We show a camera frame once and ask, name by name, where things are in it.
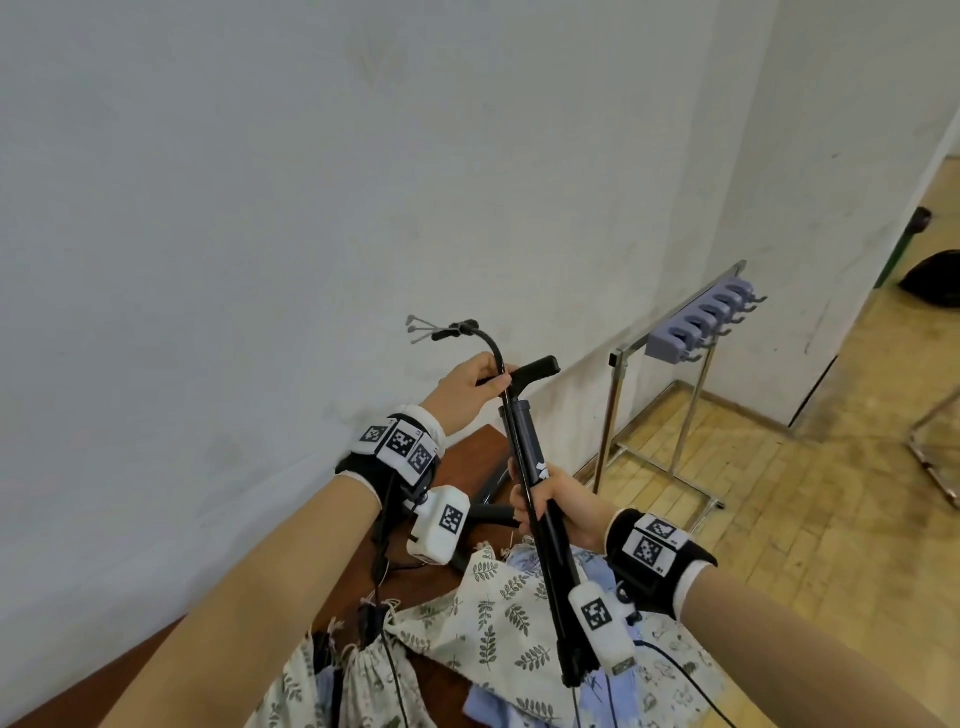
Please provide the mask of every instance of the metal stand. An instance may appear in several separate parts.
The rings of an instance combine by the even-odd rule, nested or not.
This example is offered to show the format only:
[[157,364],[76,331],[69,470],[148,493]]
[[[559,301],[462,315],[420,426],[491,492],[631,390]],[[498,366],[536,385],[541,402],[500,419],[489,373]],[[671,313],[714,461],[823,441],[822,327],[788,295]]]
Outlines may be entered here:
[[921,417],[915,425],[910,427],[910,430],[907,432],[906,446],[910,448],[910,451],[913,452],[914,455],[916,455],[917,459],[920,461],[921,467],[929,473],[930,477],[933,478],[933,482],[937,484],[937,487],[943,491],[943,494],[947,498],[949,504],[954,508],[960,509],[960,497],[957,496],[956,491],[947,485],[943,475],[937,470],[937,467],[933,464],[930,458],[927,457],[920,443],[917,441],[918,432],[920,432],[920,430],[926,425],[929,425],[930,421],[933,420],[934,417],[939,415],[958,400],[960,400],[960,387],[954,389],[945,400],[935,404],[933,408],[923,417]]
[[[710,364],[713,362],[713,355],[716,353],[716,340],[714,340],[713,345],[707,351],[707,358],[704,360],[703,366],[700,369],[700,376],[697,378],[697,384],[693,389],[693,395],[690,397],[690,404],[686,409],[684,424],[680,430],[680,438],[677,440],[677,446],[673,450],[673,457],[670,460],[669,466],[663,465],[662,463],[659,463],[656,460],[653,460],[652,458],[649,458],[646,455],[627,447],[626,445],[615,443],[613,441],[613,428],[616,426],[616,414],[620,407],[620,393],[623,389],[623,380],[627,375],[627,362],[629,361],[630,357],[646,346],[647,340],[650,337],[650,333],[654,331],[660,324],[668,319],[673,318],[673,316],[696,301],[724,278],[728,278],[729,276],[739,276],[746,266],[746,260],[739,261],[732,266],[730,270],[725,271],[723,274],[697,291],[689,299],[681,303],[665,316],[662,316],[660,319],[658,319],[652,326],[648,327],[647,330],[644,331],[643,335],[641,335],[633,344],[618,347],[617,350],[610,355],[610,364],[613,367],[612,383],[610,388],[610,396],[607,399],[607,414],[604,417],[603,422],[603,435],[600,440],[600,453],[597,456],[597,467],[593,472],[592,488],[594,493],[597,493],[600,490],[600,483],[602,482],[604,473],[606,472],[610,463],[615,461],[620,455],[626,452],[630,453],[633,457],[642,461],[646,465],[650,465],[659,470],[661,473],[666,474],[671,480],[676,480],[677,482],[685,485],[687,488],[692,488],[707,499],[707,505],[704,506],[704,508],[697,515],[693,525],[690,526],[690,533],[694,533],[703,524],[704,519],[707,517],[707,515],[709,515],[711,510],[714,508],[726,508],[726,505],[722,500],[712,495],[708,490],[700,486],[698,483],[692,480],[687,480],[678,473],[680,468],[680,460],[684,455],[686,438],[690,433],[690,425],[693,423],[693,415],[697,409],[697,401],[700,399],[701,392],[703,392],[704,382],[707,380]],[[615,448],[615,452],[611,453],[611,448]]]

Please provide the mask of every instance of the parquet floor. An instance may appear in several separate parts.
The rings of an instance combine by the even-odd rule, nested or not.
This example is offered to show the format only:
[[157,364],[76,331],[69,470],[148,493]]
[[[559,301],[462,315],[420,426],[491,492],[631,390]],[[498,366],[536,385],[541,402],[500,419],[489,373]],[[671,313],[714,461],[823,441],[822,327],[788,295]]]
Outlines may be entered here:
[[[892,282],[960,247],[960,160],[948,160],[924,203],[936,218]],[[907,428],[958,383],[960,313],[888,283],[872,294],[795,437],[702,401],[681,472],[728,504],[697,536],[724,569],[960,727],[960,512],[903,445]],[[630,446],[668,462],[688,396],[675,391],[645,413]],[[960,462],[960,413],[935,435],[938,452]],[[611,466],[601,496],[677,523],[702,505],[629,455]],[[722,707],[739,728],[772,725],[735,686]]]

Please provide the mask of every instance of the hand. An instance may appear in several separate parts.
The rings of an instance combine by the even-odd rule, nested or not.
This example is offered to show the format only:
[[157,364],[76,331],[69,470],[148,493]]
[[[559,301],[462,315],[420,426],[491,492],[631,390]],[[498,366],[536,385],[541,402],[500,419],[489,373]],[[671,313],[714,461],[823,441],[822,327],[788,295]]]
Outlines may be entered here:
[[[546,503],[553,499],[564,512],[566,535],[574,546],[585,548],[594,553],[606,553],[607,528],[617,513],[617,507],[592,492],[583,483],[562,471],[556,465],[547,464],[550,477],[531,489],[537,520],[546,512]],[[514,460],[510,461],[510,475],[519,480]],[[510,493],[510,504],[514,506],[514,519],[520,523],[520,533],[530,535],[530,515],[527,513],[527,501],[523,496],[523,486],[515,485]]]
[[[507,365],[507,372],[516,367]],[[509,374],[496,376],[496,362],[490,352],[478,353],[440,380],[440,384],[420,405],[437,418],[447,437],[473,422],[480,409],[499,397],[510,386]],[[496,376],[482,387],[477,381]]]

